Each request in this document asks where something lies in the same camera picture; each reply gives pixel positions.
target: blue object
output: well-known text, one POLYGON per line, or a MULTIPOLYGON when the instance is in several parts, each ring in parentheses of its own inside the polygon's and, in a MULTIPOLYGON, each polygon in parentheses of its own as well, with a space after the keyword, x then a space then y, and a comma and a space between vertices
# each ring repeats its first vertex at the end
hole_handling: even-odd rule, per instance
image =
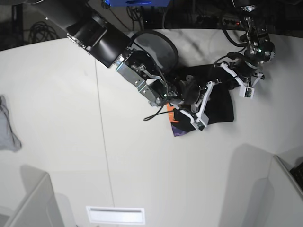
POLYGON ((170 0, 105 0, 110 6, 167 6, 170 0))

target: wire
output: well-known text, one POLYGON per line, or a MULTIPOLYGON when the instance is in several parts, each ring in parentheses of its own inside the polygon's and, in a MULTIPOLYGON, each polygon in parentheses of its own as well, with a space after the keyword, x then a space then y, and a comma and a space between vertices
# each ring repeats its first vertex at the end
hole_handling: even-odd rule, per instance
POLYGON ((29 30, 28 42, 31 44, 55 39, 59 39, 56 31, 44 21, 34 23, 29 30))
POLYGON ((166 11, 163 13, 163 17, 162 17, 162 29, 165 29, 165 18, 166 18, 167 11, 168 11, 168 10, 166 10, 166 11))
POLYGON ((131 29, 129 29, 117 16, 116 14, 111 10, 111 8, 108 9, 113 15, 114 17, 123 25, 123 27, 125 27, 128 31, 131 31, 131 29))
POLYGON ((239 43, 236 43, 228 34, 228 32, 226 31, 226 28, 223 24, 223 16, 224 14, 226 13, 226 11, 222 11, 222 13, 220 14, 220 19, 219 19, 219 23, 220 23, 220 27, 224 33, 224 35, 226 36, 226 38, 228 39, 228 41, 234 45, 234 46, 237 46, 237 47, 244 47, 244 46, 247 46, 247 43, 242 43, 242 44, 239 44, 239 43))
POLYGON ((132 20, 133 30, 134 30, 134 23, 135 22, 138 22, 139 26, 140 26, 140 30, 143 30, 143 25, 141 23, 141 18, 142 18, 141 11, 137 7, 132 9, 132 7, 127 6, 126 7, 126 12, 129 16, 129 18, 132 20))
POLYGON ((138 46, 139 48, 141 48, 144 52, 146 52, 146 54, 147 54, 148 56, 150 56, 151 60, 152 60, 153 63, 155 64, 155 66, 156 66, 158 72, 160 73, 160 75, 161 75, 163 81, 164 81, 165 84, 166 84, 166 96, 165 96, 165 98, 164 98, 164 100, 163 100, 163 103, 164 103, 164 104, 160 107, 160 109, 159 109, 154 115, 151 115, 151 116, 149 116, 149 117, 145 117, 145 118, 143 119, 143 121, 146 122, 146 121, 149 121, 149 120, 153 119, 154 117, 158 116, 159 114, 161 114, 160 111, 161 111, 161 110, 163 109, 163 107, 165 106, 166 101, 167 101, 167 98, 168 98, 169 86, 168 86, 168 84, 167 84, 167 81, 166 81, 166 79, 165 79, 163 73, 162 73, 162 70, 161 70, 160 67, 157 65, 155 59, 154 59, 154 58, 153 58, 153 57, 152 57, 144 48, 142 48, 139 44, 137 44, 136 42, 134 42, 134 44, 135 44, 136 46, 138 46))
POLYGON ((127 12, 127 14, 128 14, 128 17, 132 20, 132 26, 133 26, 133 31, 134 31, 134 20, 133 20, 133 18, 132 18, 132 13, 131 13, 131 11, 130 11, 130 7, 128 6, 128 7, 126 7, 126 12, 127 12))
POLYGON ((235 55, 235 54, 241 53, 241 52, 244 51, 245 49, 246 49, 246 47, 243 47, 241 50, 239 50, 239 51, 237 51, 237 52, 229 53, 228 55, 225 55, 225 56, 219 58, 218 60, 216 60, 216 61, 214 62, 214 64, 212 64, 212 66, 210 67, 210 69, 209 69, 209 71, 208 71, 207 78, 210 79, 210 77, 211 77, 211 75, 212 75, 212 72, 213 72, 213 68, 216 66, 216 64, 217 64, 219 61, 221 61, 221 60, 224 59, 224 58, 227 58, 227 57, 233 56, 233 55, 235 55))
POLYGON ((174 62, 172 64, 172 67, 168 68, 168 69, 165 69, 165 72, 168 73, 170 71, 172 71, 178 64, 179 62, 179 53, 178 53, 178 50, 176 48, 176 46, 174 45, 174 43, 168 39, 165 35, 163 35, 162 33, 160 32, 157 32, 157 31, 153 31, 153 30, 145 30, 145 31, 140 31, 140 32, 137 32, 136 34, 134 34, 132 37, 131 37, 131 43, 130 43, 130 46, 134 43, 134 41, 141 35, 143 34, 152 34, 152 35, 156 35, 160 38, 162 38, 163 40, 165 40, 169 45, 170 47, 172 48, 173 52, 174 52, 174 55, 175 55, 175 59, 174 59, 174 62))

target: white plastic part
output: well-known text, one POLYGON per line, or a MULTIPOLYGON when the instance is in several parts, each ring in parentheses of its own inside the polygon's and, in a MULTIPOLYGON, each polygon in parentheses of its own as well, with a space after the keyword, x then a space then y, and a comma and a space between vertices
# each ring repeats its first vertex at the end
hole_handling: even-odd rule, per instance
POLYGON ((228 65, 225 62, 221 63, 221 67, 229 74, 232 75, 232 77, 235 78, 235 80, 238 82, 238 84, 240 85, 240 91, 239 91, 239 96, 244 97, 244 98, 250 98, 253 99, 254 94, 255 94, 255 89, 254 86, 256 85, 256 83, 261 79, 261 77, 263 76, 263 74, 261 75, 261 77, 259 77, 258 74, 258 78, 256 79, 256 82, 253 84, 252 87, 248 87, 246 83, 244 83, 237 75, 237 73, 235 73, 235 71, 231 70, 228 65))
MULTIPOLYGON (((197 116, 197 119, 195 120, 192 115, 185 111, 185 110, 181 110, 180 112, 183 113, 185 116, 189 117, 190 118, 190 123, 192 124, 192 126, 196 129, 196 130, 199 130, 199 128, 201 127, 201 125, 198 125, 199 123, 200 124, 203 124, 205 127, 208 126, 208 121, 209 121, 209 118, 206 116, 206 114, 204 113, 204 110, 206 108, 206 104, 208 102, 208 99, 209 99, 209 96, 210 94, 212 93, 212 90, 214 88, 214 82, 212 81, 209 81, 207 83, 207 91, 205 92, 204 94, 204 98, 203 98, 203 101, 202 101, 202 104, 200 106, 200 110, 198 113, 196 113, 196 116, 197 116)), ((177 110, 180 108, 178 105, 176 104, 172 104, 177 110)))
POLYGON ((145 225, 144 208, 86 207, 91 223, 145 225))

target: gray cloth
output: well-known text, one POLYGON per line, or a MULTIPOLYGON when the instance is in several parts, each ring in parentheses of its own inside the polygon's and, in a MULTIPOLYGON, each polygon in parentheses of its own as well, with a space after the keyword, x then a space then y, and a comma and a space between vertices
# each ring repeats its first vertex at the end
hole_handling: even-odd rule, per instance
POLYGON ((9 110, 4 96, 0 96, 0 150, 18 151, 21 142, 11 130, 9 124, 9 110))

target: screw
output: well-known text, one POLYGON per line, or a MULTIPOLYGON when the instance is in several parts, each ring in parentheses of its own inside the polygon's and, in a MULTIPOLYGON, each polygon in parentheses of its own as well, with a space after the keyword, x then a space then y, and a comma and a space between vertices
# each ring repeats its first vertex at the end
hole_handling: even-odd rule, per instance
POLYGON ((140 66, 139 66, 139 69, 140 69, 141 71, 145 71, 145 70, 146 70, 146 67, 145 67, 145 65, 140 65, 140 66))
POLYGON ((156 104, 161 104, 161 99, 160 98, 156 98, 156 104))

